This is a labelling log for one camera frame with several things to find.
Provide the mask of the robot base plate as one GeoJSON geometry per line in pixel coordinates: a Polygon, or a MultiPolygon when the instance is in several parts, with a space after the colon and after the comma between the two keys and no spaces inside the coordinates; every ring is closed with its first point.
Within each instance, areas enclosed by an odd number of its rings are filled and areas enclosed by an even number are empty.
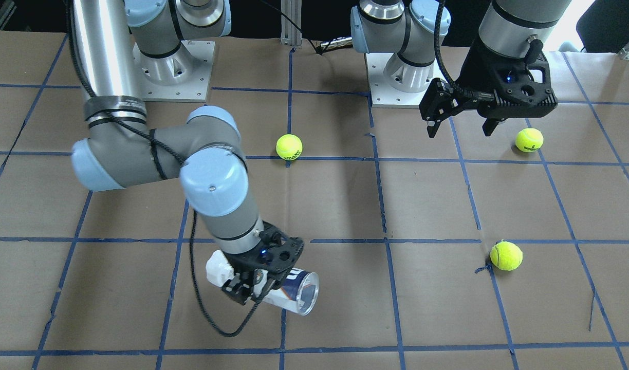
{"type": "Polygon", "coordinates": [[[372,104],[378,108],[418,108],[434,78],[442,78],[436,61],[419,67],[407,65],[396,53],[365,55],[372,104]]]}
{"type": "Polygon", "coordinates": [[[134,45],[138,91],[146,102],[206,103],[213,70],[214,41],[183,41],[173,55],[153,59],[134,45]]]}

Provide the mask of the robot arm near tube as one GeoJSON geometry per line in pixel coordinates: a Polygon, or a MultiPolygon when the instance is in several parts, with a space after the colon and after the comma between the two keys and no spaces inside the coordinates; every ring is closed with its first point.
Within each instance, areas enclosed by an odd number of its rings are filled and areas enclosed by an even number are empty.
{"type": "Polygon", "coordinates": [[[72,148],[78,180],[94,192],[178,178],[219,249],[208,280],[240,304],[263,300],[305,315],[318,277],[295,267],[304,243],[263,220],[234,117],[204,105],[185,124],[147,125],[160,89],[200,100],[208,78],[191,47],[231,29],[228,1],[68,1],[70,51],[86,92],[90,136],[72,148]]]}

